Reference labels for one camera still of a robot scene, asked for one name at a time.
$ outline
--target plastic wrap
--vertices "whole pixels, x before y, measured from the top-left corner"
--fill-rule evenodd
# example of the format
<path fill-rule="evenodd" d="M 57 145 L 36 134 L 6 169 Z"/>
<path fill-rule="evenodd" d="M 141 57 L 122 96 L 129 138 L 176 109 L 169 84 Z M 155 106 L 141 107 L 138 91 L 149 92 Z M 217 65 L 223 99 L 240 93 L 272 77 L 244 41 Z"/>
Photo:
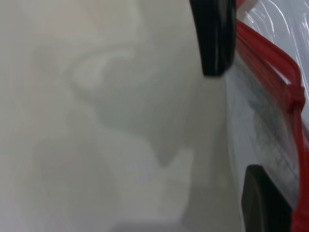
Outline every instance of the plastic wrap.
<path fill-rule="evenodd" d="M 270 41 L 241 22 L 237 27 L 238 52 L 226 74 L 230 145 L 243 157 L 254 153 L 295 209 L 293 231 L 308 231 L 308 132 L 301 120 L 300 69 Z"/>
<path fill-rule="evenodd" d="M 309 124 L 309 0 L 246 0 L 238 19 L 290 55 L 306 89 L 303 120 Z"/>

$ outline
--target black plastic piece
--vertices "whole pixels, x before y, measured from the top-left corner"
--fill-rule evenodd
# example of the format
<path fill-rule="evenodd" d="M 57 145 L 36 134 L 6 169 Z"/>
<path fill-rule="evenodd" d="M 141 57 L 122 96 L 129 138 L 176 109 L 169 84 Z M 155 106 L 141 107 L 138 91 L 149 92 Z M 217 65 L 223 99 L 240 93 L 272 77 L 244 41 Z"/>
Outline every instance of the black plastic piece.
<path fill-rule="evenodd" d="M 233 63 L 236 0 L 190 0 L 206 76 L 220 76 Z"/>
<path fill-rule="evenodd" d="M 247 167 L 241 199 L 246 232 L 289 232 L 292 209 L 259 165 Z"/>

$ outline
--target white wall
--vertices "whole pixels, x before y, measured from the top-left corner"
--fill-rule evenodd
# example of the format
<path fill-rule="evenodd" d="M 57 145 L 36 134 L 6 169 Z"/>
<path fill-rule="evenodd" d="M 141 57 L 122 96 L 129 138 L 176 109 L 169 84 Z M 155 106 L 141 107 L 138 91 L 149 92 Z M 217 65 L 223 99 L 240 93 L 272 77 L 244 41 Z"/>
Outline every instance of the white wall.
<path fill-rule="evenodd" d="M 186 0 L 3 0 L 0 33 L 1 231 L 240 231 Z"/>

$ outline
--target red zip lock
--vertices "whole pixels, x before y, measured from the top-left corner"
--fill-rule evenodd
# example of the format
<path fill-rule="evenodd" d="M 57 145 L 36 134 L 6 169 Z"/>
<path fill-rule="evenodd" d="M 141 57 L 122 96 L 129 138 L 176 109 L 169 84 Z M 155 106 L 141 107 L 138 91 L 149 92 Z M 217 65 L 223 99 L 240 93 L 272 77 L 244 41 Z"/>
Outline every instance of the red zip lock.
<path fill-rule="evenodd" d="M 288 115 L 297 146 L 300 182 L 299 200 L 292 215 L 291 230 L 309 232 L 309 141 L 304 137 L 301 120 L 301 111 L 306 101 L 305 90 L 301 86 L 301 72 L 289 55 L 239 20 L 236 45 L 238 53 L 261 85 Z M 290 84 L 285 83 L 274 68 Z"/>

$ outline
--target clear plastic bag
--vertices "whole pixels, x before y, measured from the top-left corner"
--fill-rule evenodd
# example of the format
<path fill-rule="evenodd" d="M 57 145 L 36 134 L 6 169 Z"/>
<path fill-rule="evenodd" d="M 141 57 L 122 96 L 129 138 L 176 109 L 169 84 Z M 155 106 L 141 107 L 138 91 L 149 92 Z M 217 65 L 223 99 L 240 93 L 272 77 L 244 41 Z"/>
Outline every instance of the clear plastic bag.
<path fill-rule="evenodd" d="M 292 231 L 308 231 L 309 143 L 301 120 L 305 96 L 298 65 L 238 21 L 237 54 L 226 76 L 234 150 L 254 153 L 295 209 Z"/>

